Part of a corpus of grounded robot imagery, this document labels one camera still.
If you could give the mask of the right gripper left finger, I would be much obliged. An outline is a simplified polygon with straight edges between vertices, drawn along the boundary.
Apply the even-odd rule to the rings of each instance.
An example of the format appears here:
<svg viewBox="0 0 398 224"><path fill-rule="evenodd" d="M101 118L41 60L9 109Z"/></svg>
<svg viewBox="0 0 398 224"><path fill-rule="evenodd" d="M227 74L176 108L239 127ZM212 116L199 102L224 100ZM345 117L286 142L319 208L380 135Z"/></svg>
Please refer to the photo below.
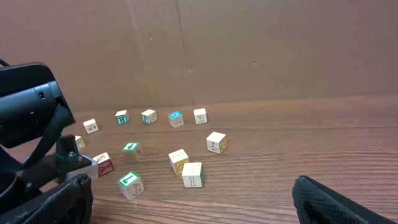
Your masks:
<svg viewBox="0 0 398 224"><path fill-rule="evenodd" d="M90 222L93 206L91 178L78 174L42 193L31 194L18 180L1 193L1 223L83 223Z"/></svg>

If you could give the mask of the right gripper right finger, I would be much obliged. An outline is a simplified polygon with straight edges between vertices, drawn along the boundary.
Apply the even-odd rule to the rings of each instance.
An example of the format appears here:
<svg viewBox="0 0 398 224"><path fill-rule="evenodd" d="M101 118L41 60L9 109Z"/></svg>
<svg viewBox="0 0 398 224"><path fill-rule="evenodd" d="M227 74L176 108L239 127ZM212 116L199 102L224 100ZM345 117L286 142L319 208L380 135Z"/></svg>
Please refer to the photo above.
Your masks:
<svg viewBox="0 0 398 224"><path fill-rule="evenodd" d="M292 197L300 224L397 224L305 175Z"/></svg>

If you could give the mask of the number 2 wooden block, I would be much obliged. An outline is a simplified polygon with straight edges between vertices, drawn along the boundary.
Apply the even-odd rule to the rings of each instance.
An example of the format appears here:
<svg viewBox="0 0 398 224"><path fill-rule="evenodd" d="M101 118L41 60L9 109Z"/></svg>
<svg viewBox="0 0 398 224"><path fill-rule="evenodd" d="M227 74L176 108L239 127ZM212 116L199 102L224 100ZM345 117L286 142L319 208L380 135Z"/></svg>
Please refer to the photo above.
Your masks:
<svg viewBox="0 0 398 224"><path fill-rule="evenodd" d="M114 166L111 158L107 152L104 152L93 158L94 161L98 163L98 176L102 177L112 171L114 171Z"/></svg>

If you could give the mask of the wooden block yellow blue side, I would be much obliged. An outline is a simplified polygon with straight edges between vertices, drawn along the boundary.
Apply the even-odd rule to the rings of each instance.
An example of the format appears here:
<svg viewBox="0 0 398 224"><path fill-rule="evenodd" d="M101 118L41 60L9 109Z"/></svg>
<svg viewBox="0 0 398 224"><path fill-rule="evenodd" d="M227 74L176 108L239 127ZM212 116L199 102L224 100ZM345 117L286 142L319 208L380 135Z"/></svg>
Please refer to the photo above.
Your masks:
<svg viewBox="0 0 398 224"><path fill-rule="evenodd" d="M83 125L85 127L85 130L88 134L97 132L99 130L98 125L96 124L95 119L90 119L88 121L84 121Z"/></svg>

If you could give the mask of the red E wooden block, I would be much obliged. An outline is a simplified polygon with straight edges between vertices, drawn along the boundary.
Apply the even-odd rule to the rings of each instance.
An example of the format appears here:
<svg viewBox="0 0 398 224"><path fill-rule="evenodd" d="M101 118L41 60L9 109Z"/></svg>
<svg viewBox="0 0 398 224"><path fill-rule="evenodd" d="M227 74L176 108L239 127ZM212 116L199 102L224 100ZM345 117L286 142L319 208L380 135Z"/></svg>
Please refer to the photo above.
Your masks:
<svg viewBox="0 0 398 224"><path fill-rule="evenodd" d="M186 188L202 188L204 182L202 163L185 163L182 171L182 179Z"/></svg>

